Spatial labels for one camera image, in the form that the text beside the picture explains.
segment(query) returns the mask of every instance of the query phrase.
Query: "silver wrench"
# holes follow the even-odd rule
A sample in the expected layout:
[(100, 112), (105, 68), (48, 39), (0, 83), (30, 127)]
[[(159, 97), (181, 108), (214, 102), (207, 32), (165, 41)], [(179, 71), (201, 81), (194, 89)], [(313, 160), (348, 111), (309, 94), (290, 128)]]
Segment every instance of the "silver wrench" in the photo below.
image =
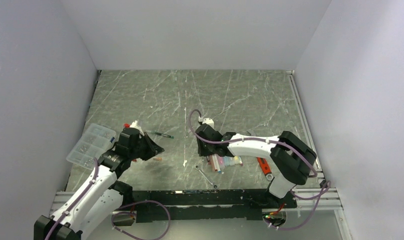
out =
[(211, 181), (211, 179), (208, 178), (208, 176), (200, 169), (199, 165), (194, 166), (194, 168), (197, 169), (200, 174), (205, 177), (205, 179), (209, 182), (209, 184), (212, 185), (214, 189), (218, 189), (218, 186), (213, 181)]

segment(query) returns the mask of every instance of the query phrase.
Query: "clear plastic container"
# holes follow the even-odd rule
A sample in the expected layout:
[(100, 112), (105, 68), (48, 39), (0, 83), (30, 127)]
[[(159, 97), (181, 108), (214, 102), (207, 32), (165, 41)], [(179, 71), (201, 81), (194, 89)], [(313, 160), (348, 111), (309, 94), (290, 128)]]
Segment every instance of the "clear plastic container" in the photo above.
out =
[(111, 146), (116, 132), (107, 127), (92, 123), (66, 157), (71, 163), (86, 169), (94, 168), (93, 158), (99, 158)]

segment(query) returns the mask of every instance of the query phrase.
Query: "white wall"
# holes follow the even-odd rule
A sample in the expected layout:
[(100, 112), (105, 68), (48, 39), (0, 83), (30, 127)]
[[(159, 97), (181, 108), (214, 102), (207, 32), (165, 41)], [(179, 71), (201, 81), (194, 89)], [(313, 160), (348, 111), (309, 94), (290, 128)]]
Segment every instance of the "white wall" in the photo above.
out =
[(331, 0), (62, 0), (98, 69), (294, 69)]
[(0, 240), (33, 239), (65, 186), (96, 68), (58, 0), (0, 0)]
[(354, 239), (404, 240), (404, 0), (333, 0), (296, 74)]

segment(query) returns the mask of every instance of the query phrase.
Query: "plastic box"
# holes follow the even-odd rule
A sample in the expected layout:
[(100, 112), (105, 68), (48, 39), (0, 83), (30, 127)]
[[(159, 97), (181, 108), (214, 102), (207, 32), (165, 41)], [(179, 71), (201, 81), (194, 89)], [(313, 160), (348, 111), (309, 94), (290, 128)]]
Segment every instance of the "plastic box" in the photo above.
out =
[(96, 157), (98, 159), (111, 148), (111, 140), (115, 136), (116, 132), (114, 130), (92, 123), (77, 144), (75, 144), (66, 160), (86, 169), (93, 169), (93, 158)]

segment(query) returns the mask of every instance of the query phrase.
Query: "wrench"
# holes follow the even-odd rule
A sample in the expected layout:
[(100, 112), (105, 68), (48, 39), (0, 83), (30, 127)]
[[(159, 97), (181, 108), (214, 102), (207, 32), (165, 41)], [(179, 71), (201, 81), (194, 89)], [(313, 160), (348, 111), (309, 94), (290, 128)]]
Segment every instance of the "wrench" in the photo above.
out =
[(208, 178), (208, 176), (200, 169), (199, 165), (194, 166), (194, 168), (197, 169), (200, 174), (205, 177), (205, 179), (209, 182), (209, 184), (213, 186), (215, 190), (218, 189), (218, 186)]
[[(256, 136), (256, 134), (255, 134), (255, 132), (254, 131), (247, 131), (248, 133), (249, 133), (249, 135), (251, 135), (251, 136)], [(271, 172), (271, 169), (269, 168), (269, 165), (268, 165), (268, 163), (267, 163), (267, 159), (265, 159), (265, 158), (261, 158), (261, 157), (257, 157), (256, 158), (257, 160), (258, 160), (258, 163), (259, 163), (259, 166), (261, 167), (261, 169), (262, 169), (262, 172), (264, 173), (264, 175), (265, 175), (265, 177), (267, 178), (267, 180), (268, 181), (272, 181), (272, 179), (274, 178), (273, 176), (272, 176), (272, 172)]]

